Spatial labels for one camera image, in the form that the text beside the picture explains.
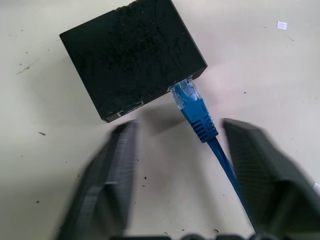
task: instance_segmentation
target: black plastic part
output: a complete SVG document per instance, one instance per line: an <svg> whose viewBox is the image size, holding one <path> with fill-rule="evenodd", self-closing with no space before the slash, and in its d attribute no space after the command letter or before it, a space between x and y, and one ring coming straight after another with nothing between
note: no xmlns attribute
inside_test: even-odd
<svg viewBox="0 0 320 240"><path fill-rule="evenodd" d="M127 226L135 174L134 121L118 126L85 169L58 240L109 239Z"/></svg>
<svg viewBox="0 0 320 240"><path fill-rule="evenodd" d="M171 0L136 0L60 37L107 122L207 67Z"/></svg>
<svg viewBox="0 0 320 240"><path fill-rule="evenodd" d="M320 198L302 173L258 127L232 119L224 119L223 127L256 232L278 239L320 239Z"/></svg>

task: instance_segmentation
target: black box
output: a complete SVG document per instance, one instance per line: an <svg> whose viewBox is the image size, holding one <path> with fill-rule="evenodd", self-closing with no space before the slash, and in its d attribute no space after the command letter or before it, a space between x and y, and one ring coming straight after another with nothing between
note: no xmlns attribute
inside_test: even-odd
<svg viewBox="0 0 320 240"><path fill-rule="evenodd" d="M171 0L137 0L60 37L107 122L207 67Z"/></svg>

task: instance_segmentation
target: white table surface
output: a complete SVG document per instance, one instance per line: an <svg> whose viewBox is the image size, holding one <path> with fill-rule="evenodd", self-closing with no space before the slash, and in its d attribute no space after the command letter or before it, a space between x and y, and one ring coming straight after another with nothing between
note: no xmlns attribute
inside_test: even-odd
<svg viewBox="0 0 320 240"><path fill-rule="evenodd" d="M128 234L252 233L217 159L170 94L112 123L100 120L59 34L129 2L1 1L1 239L53 238L83 167L130 119L140 128ZM223 148L221 118L251 122L320 182L320 1L174 4L208 63L195 83Z"/></svg>

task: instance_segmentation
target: blue ethernet cable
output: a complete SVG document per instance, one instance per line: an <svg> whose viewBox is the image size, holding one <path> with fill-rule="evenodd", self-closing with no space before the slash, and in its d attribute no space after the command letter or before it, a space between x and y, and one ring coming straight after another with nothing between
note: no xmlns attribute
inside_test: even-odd
<svg viewBox="0 0 320 240"><path fill-rule="evenodd" d="M180 111L192 126L202 143L208 143L209 147L215 154L226 176L231 182L234 191L238 195L243 207L241 193L239 191L236 175L233 166L228 161L218 139L218 131L209 115L204 100L199 95L191 78L187 78L175 84L171 92Z"/></svg>

